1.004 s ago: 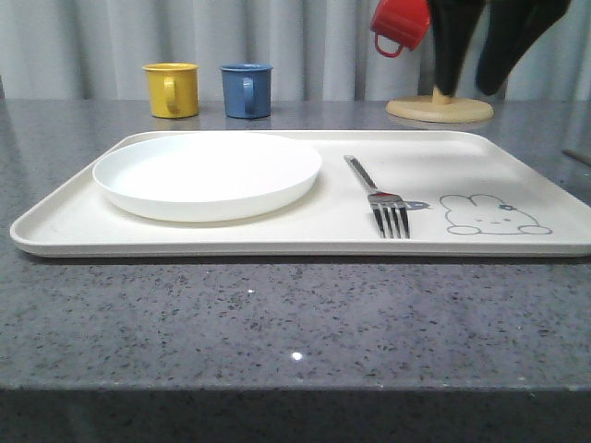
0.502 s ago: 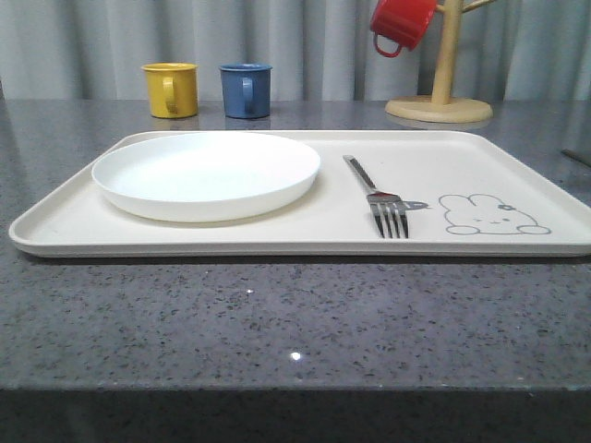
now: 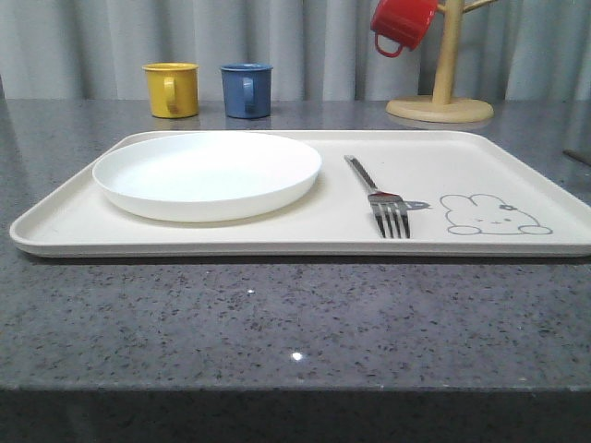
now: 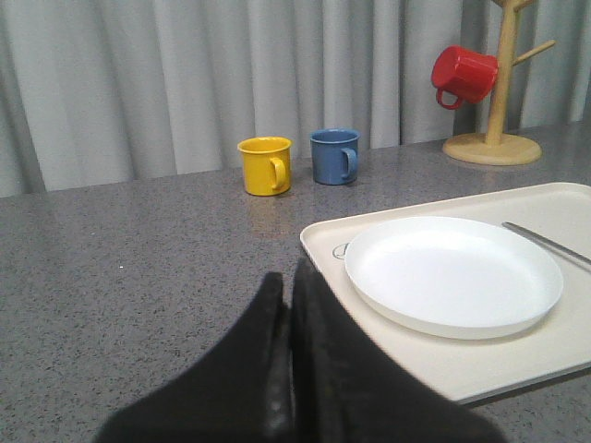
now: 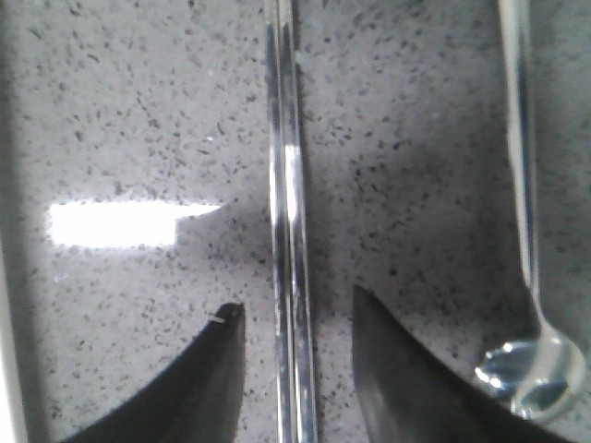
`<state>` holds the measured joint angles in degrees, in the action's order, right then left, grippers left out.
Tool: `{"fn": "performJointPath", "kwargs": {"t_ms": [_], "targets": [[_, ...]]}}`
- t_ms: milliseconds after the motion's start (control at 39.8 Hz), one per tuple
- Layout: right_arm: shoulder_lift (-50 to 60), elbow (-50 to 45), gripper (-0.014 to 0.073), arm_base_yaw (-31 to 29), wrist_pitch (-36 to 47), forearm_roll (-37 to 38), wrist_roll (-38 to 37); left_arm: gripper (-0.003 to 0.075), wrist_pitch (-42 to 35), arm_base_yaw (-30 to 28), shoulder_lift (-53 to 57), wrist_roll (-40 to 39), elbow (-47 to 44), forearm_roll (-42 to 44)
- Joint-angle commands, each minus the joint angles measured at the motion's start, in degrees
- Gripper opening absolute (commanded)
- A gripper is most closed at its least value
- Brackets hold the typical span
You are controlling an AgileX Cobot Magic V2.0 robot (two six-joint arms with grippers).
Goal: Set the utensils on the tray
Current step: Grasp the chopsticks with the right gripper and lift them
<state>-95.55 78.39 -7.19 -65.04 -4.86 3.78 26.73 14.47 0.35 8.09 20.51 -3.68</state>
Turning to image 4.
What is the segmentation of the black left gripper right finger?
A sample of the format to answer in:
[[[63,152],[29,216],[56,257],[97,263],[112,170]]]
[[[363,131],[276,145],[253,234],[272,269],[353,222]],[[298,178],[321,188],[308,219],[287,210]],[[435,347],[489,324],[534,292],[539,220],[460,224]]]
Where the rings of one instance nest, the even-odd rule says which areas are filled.
[[[302,442],[501,442],[492,423],[395,363],[303,258],[292,292],[296,430]]]

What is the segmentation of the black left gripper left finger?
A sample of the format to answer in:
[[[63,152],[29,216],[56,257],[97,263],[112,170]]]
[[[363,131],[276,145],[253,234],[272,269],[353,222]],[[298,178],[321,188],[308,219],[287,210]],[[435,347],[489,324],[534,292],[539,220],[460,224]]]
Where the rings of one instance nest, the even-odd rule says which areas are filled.
[[[115,413],[98,442],[290,442],[289,310],[270,272],[226,335],[161,389]]]

